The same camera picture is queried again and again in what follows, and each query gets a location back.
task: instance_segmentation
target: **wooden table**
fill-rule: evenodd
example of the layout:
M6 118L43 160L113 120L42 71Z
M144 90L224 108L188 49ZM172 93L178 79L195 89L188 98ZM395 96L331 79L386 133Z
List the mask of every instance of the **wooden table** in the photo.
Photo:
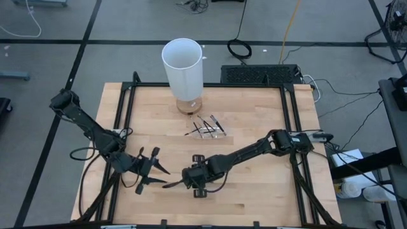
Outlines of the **wooden table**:
M105 84L96 118L104 128L113 127L120 88L121 83ZM295 85L295 91L302 129L318 129L311 88L309 85ZM161 148L158 155L160 163L171 173L167 175L153 168L151 177L178 181L181 170L191 166L194 154L208 157L232 153L264 137L271 129L285 128L278 89L204 88L202 100L199 114L207 121L210 120L209 115L214 115L226 129L227 137L194 139L184 136L193 129L192 123L188 116L177 110L170 88L137 87L130 122L134 133L128 137L127 153L136 156L140 147L144 146L144 154L150 156L151 150L158 146ZM289 97L287 102L291 110ZM325 154L322 144L314 146L316 152ZM308 161L315 195L332 217L341 221L326 159L309 154ZM100 191L104 167L105 162L99 158L86 175L84 209ZM123 178L131 184L136 175L128 172ZM223 179L220 179L208 184L207 188L213 190L222 182ZM169 225L250 226L253 221L259 221L261 226L301 225L288 155L261 155L235 166L225 187L217 193L209 193L207 198L193 198L192 190L187 190L183 184L170 189L161 186L147 185L142 195L136 195L135 187L125 188L120 184L114 223L157 225L161 219L167 219ZM105 201L104 216L107 216L109 198L110 195ZM304 203L308 222L312 222L305 194ZM77 198L72 219L78 217Z

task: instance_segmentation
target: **metal table leg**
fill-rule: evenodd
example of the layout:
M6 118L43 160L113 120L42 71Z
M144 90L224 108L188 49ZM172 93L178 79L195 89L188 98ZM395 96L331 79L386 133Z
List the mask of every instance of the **metal table leg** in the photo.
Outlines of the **metal table leg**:
M400 152L394 147L387 149L380 153L368 156L366 158L349 163L353 167L359 169L362 172L370 172L373 170L387 167L391 164L400 164ZM331 169L332 179L341 179L349 176L358 175L358 173L351 169L348 165L342 165Z
M27 72L0 71L0 78L12 78L29 81L30 75Z

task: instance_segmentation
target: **black clamp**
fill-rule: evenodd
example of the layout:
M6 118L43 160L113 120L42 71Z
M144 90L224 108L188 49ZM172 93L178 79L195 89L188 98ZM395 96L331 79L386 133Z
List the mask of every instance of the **black clamp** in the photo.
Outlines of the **black clamp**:
M161 219L160 229L167 229L167 220Z
M192 155L192 162L196 162L197 164L202 163L205 160L205 156L203 155ZM197 188L193 190L193 197L194 198L206 198L208 196L208 193L206 192L205 189L201 189L197 187L196 185L193 185L193 188Z
M260 222L259 221L253 221L253 228L254 229L260 229Z

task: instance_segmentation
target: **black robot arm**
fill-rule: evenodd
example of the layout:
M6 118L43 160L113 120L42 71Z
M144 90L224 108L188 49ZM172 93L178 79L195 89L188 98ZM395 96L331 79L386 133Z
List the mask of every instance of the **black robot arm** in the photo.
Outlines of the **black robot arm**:
M143 155L134 157L125 153L126 142L119 133L105 130L92 117L86 114L79 105L79 97L70 90L62 89L60 93L51 100L50 107L60 117L66 116L71 122L77 124L84 131L84 135L95 143L95 147L106 162L109 162L117 173L133 172L142 177L136 193L141 194L142 186L152 182L165 181L150 178L148 174L152 166L169 174L156 158L159 148L155 147L151 158Z
M264 138L228 155L214 155L206 159L203 155L193 155L192 161L196 163L183 169L181 181L167 184L164 188L184 183L187 188L195 188L194 197L204 198L207 192L214 192L206 190L205 184L227 175L234 165L262 154L283 156L290 153L308 153L313 148L306 134L300 133L292 137L286 130L271 130Z

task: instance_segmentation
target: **black cable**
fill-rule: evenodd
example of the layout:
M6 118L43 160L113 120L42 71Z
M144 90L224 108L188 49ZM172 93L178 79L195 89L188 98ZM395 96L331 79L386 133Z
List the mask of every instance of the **black cable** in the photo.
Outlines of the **black cable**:
M304 162L304 161L301 160L301 161L297 164L297 166L301 165L303 162Z
M79 185L79 203L78 203L78 211L79 211L79 215L82 217L83 213L82 213L82 193L83 193L83 181L85 180L85 175L88 172L89 167L91 166L91 164L93 164L96 159L98 159L98 157L100 157L99 155L96 155L95 158L93 158L93 160L91 160L89 162L89 164L87 165L87 167L85 168L85 170L83 171L82 174L82 179L81 179L81 183Z
M331 215L329 215L329 213L325 210L324 206L319 202L318 198L310 189L309 185L305 182L304 177L301 175L300 169L297 166L296 155L294 153L290 154L289 161L293 166L293 174L295 181L298 182L303 191L307 194L308 198L310 199L311 203L314 204L321 218L325 221L327 225L339 225L339 223L335 221L331 217Z
M63 121L66 121L66 122L69 122L69 123L73 123L73 124L75 124L75 125L79 125L79 126L82 126L82 127L85 127L88 131L89 131L89 133L90 133L90 138L91 139L94 139L94 136L95 136L95 134L94 134L94 132L93 132L93 130L91 129L91 128L89 128L89 127L87 127L86 125L82 125L82 124L80 124L80 123L78 123L78 122L76 122L76 121L73 121L73 120L69 120L69 119L67 119L67 118L64 118L64 117L62 117L60 114L58 114L58 113L55 113L61 120L63 120ZM94 141L91 141L92 142L92 147L82 147L82 148L78 148L78 149L74 149L74 150L72 150L70 153L69 153L69 157L71 158L71 159L73 159L73 160L77 160L77 161L87 161L87 160L90 160L94 155L95 155L95 151L97 150L97 148L96 148L96 145L95 145L95 142ZM85 158L85 159L82 159L82 158L77 158L77 157L74 157L73 156L73 154L75 154L76 152L79 152L79 151L82 151L82 150L85 150L85 149L92 149L93 151L92 151L92 154L88 157L88 158Z
M247 0L244 2L242 17L240 18L239 30L238 30L238 32L237 32L236 38L235 38L235 39L231 39L230 41L228 41L228 44L227 44L227 47L228 47L229 52L230 52L236 59L238 59L239 61L241 61L241 63L242 63L243 65L247 65L247 64L243 61L243 59L249 59L249 58L252 56L252 48L250 47L250 45L248 45L247 43L245 43L245 42L243 42L243 41L237 39L237 38L239 37L239 35L240 35L240 30L241 30L241 28L242 28L244 13L245 13L245 11L246 11L246 5L247 5ZM244 47L247 49L248 53L247 53L246 55L239 55L239 54L235 53L235 52L231 49L231 47L230 47L230 45L232 45L233 43L237 43L237 44L239 44L239 45L244 46Z
M315 151L313 151L313 150L311 150L310 152L311 152L311 153L315 153L316 155L319 155L319 156L321 156L321 157L323 157L323 158L325 158L325 159L328 159L328 157L327 157L326 155L323 155L322 153L318 153L318 152L315 152Z
M208 10L209 3L208 0L205 0L204 3L201 3L201 0L189 0L185 3L176 3L176 5L192 14L201 14Z
M226 174L224 175L223 183L222 183L222 185L221 185L219 188L216 188L215 190L206 190L206 192L208 192L208 193L215 193L215 192L217 192L217 191L220 191L220 190L224 187L224 185L226 184L226 180L228 179L229 171L230 171L230 170L227 170L227 171L226 171Z
M347 145L351 142L352 138L358 133L358 131L360 131L360 129L361 129L361 128L363 127L363 125L366 123L366 121L368 120L369 116L371 116L371 115L379 108L379 106L382 104L382 102L383 102L383 101L380 101L380 102L377 104L376 108L374 108L374 109L366 116L366 118L363 120L362 125L360 125L359 128L356 130L356 132L354 132L354 134L352 134L352 136L350 137L349 141L346 142L345 145L343 145L341 151L343 151L343 149L345 149L345 146L347 146Z
M348 167L350 167L351 169L353 169L354 171L356 171L359 175L364 176L366 179L370 180L372 183L374 183L375 185L378 185L379 187L383 188L385 191L387 191L388 193L394 195L396 198L399 199L399 201L403 201L403 202L407 202L407 199L395 194L393 191L389 190L388 188L386 188L385 186L383 186L382 184L380 184L379 182L375 181L374 179L371 179L369 176L365 175L364 172L360 171L359 169L357 169L356 167L354 167L353 165L349 164L348 162L346 162L341 156L340 154L343 154L341 151L338 151L337 149L334 150L334 152L336 153L336 155L338 155L338 158Z
M357 101L359 101L359 100L361 100L361 99L364 99L364 98L368 97L369 95L373 95L373 94L376 94L376 93L378 93L378 92L373 92L373 93L370 93L370 94L365 95L364 97L360 97L360 98L358 98L358 99L352 100L352 101L346 103L345 105L342 105L342 106L340 106L340 107L338 107L338 108L336 108L336 109L333 109L332 111L328 111L328 112L326 112L326 113L324 113L324 114L318 116L318 118L322 118L323 116L326 116L326 115L328 115L328 114L330 114L330 113L333 113L333 112L335 112L335 111L337 111L337 110L339 110L339 109L342 109L342 108L348 106L349 104L352 104L352 103L354 103L354 102L357 102Z
M321 129L315 129L315 130L302 130L302 131L290 131L291 133L302 133L302 132L307 132L307 131L322 131Z
M92 154L88 157L88 158L77 158L75 156L73 156L73 154L75 154L76 152L82 151L82 150L86 150L86 149L92 149ZM69 157L73 160L77 160L77 161L87 161L93 158L93 156L95 156L95 151L97 150L97 148L95 147L82 147L82 148L78 148L78 149L74 149L69 153Z
M311 46L314 46L314 45L318 45L318 43L314 43L312 45L307 45L307 46L300 46L300 47L298 47L298 48L296 48L294 50L289 50L286 57L284 58L284 60L282 60L281 64L284 64L284 61L286 61L288 59L288 57L290 56L290 53L297 52L298 50L300 50L303 47L311 47Z
M328 149L330 149L330 150L332 150L332 151L334 151L334 152L339 152L337 149L335 149L335 147L333 146L333 143L331 143L331 142L327 142L327 143L325 143L326 145L326 147L328 147ZM344 153L343 151L341 151L340 152L341 154L343 154L343 155L346 155L347 157L349 157L349 158L351 158L351 159L354 159L354 160L360 160L360 159L362 159L362 158L357 158L356 156L352 156L352 155L349 155L349 154L347 154L347 153Z
M332 84L328 81L328 80L325 80L325 79L317 79L317 80L314 80L314 81L325 81L326 83L328 83L328 85L331 87L331 89L332 89L332 91L333 92L335 92L336 94L339 94L339 95L367 95L367 94L373 94L373 93L376 93L377 92L377 90L375 91L375 92L363 92L363 93L344 93L344 92L337 92L333 87L332 87Z
M139 157L142 155L142 152L143 152L143 151L144 151L144 147L142 147L142 148L140 149L139 154L137 155L136 158L139 158ZM137 168L137 178L135 179L135 181L134 181L133 184L127 186L126 183L125 183L124 180L123 180L123 175L120 176L120 181L121 181L121 183L123 184L123 186L124 186L125 188L131 188L131 187L135 186L135 184L137 184L137 182L139 181L139 178L140 178L140 169Z
M125 130L127 131L127 133L126 133L125 136L122 137L122 139L128 137L130 134L133 134L133 132L134 132L134 130L133 130L131 127L127 127L127 128L122 129L122 130L119 132L119 136L120 136L121 133L123 133L123 131L125 131Z

